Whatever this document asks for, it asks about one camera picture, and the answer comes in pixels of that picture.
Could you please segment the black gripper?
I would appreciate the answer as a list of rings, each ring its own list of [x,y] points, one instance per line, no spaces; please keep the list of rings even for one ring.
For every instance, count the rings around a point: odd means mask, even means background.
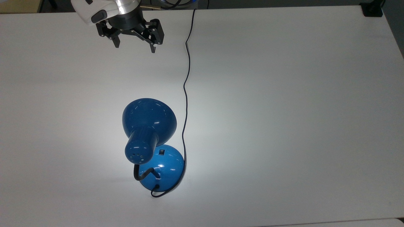
[[[120,46],[119,35],[126,30],[136,31],[140,39],[150,45],[152,53],[156,52],[157,45],[163,44],[164,32],[159,19],[152,19],[147,22],[143,17],[141,8],[135,8],[126,14],[116,15],[108,19],[111,28],[107,27],[107,21],[96,23],[100,37],[107,37],[114,43],[116,48]]]

